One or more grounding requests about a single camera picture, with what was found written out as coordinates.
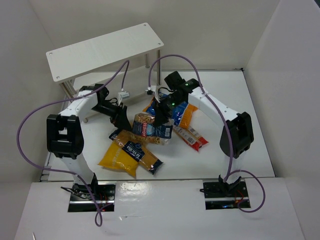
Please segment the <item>fusilli bag with dark label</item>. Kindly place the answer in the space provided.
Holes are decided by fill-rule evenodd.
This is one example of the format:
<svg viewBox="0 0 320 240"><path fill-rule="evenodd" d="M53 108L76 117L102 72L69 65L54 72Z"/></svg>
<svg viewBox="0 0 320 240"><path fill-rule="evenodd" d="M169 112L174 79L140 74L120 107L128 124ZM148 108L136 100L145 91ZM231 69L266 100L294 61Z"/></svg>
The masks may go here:
<svg viewBox="0 0 320 240"><path fill-rule="evenodd" d="M155 117L146 112L137 113L134 116L132 132L130 136L145 144L166 145L172 138L173 120L154 126Z"/></svg>

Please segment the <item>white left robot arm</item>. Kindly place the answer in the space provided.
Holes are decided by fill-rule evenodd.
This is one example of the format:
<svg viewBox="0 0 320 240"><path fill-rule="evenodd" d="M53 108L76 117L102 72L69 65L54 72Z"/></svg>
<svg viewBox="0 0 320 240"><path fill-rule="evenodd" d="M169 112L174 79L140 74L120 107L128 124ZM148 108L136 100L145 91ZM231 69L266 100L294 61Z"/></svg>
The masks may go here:
<svg viewBox="0 0 320 240"><path fill-rule="evenodd" d="M85 146L81 123L91 110L106 115L118 129L131 130L127 106L112 103L107 99L109 90L102 84L83 86L77 99L59 114L50 114L46 119L47 149L59 158L74 173L76 193L88 193L89 186L94 196L100 195L96 174L89 168L83 149Z"/></svg>

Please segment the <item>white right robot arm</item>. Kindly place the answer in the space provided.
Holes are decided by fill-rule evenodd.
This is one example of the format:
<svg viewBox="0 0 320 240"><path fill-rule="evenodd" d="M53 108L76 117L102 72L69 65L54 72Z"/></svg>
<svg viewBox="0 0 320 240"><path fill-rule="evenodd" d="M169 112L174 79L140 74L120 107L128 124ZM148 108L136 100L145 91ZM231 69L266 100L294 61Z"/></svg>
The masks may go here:
<svg viewBox="0 0 320 240"><path fill-rule="evenodd" d="M170 73L165 79L169 94L160 96L160 88L155 87L154 104L155 119L153 125L158 127L173 117L173 110L182 103L195 106L221 128L219 147L228 158L226 172L219 175L218 182L224 192L233 190L241 181L241 177L230 178L239 173L234 160L249 150L254 141L251 116L247 112L239 113L210 94L199 79L184 80L177 71Z"/></svg>

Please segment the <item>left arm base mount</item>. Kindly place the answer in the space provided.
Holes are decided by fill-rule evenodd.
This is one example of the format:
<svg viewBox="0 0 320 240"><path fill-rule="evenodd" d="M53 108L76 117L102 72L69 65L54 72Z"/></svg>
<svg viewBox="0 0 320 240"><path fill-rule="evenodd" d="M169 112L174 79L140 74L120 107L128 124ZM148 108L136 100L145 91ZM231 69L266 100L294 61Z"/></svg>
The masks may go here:
<svg viewBox="0 0 320 240"><path fill-rule="evenodd" d="M70 193L68 212L96 212L96 206L85 186L74 184L72 187L60 187ZM92 194L102 212L113 212L115 209L116 183L99 182Z"/></svg>

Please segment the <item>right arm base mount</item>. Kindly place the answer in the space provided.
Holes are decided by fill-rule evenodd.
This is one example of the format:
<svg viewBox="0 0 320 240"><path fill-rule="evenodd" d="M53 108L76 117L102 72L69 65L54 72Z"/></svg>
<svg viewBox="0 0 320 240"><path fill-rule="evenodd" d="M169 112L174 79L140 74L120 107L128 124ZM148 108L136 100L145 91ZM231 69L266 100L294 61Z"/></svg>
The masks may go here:
<svg viewBox="0 0 320 240"><path fill-rule="evenodd" d="M228 193L223 192L218 181L204 181L199 190L204 195L206 210L237 209L238 203L244 209L250 209L250 199L247 185L241 180L237 186Z"/></svg>

